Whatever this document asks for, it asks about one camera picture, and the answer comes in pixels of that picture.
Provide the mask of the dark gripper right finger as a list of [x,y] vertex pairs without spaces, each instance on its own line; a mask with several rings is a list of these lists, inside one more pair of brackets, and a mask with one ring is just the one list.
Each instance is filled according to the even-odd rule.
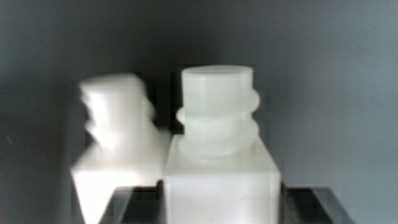
[[328,188],[282,186],[279,202],[279,224],[355,224]]

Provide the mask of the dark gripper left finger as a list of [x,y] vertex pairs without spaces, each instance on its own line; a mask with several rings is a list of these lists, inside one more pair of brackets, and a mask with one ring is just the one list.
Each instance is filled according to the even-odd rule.
[[106,204],[101,224],[156,224],[158,210],[156,187],[119,187]]

